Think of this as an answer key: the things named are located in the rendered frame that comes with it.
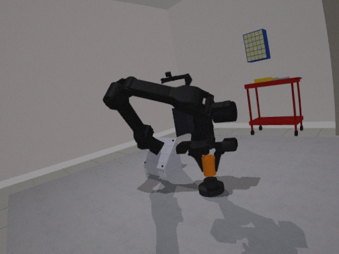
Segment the orange knob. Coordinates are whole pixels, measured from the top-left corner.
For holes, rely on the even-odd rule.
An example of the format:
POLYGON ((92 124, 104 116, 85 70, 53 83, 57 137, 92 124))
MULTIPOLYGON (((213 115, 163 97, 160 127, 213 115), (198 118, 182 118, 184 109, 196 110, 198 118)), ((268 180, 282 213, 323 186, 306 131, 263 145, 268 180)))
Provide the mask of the orange knob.
POLYGON ((214 155, 203 155, 202 159, 202 168, 204 176, 212 177, 216 175, 215 171, 215 156, 214 155))

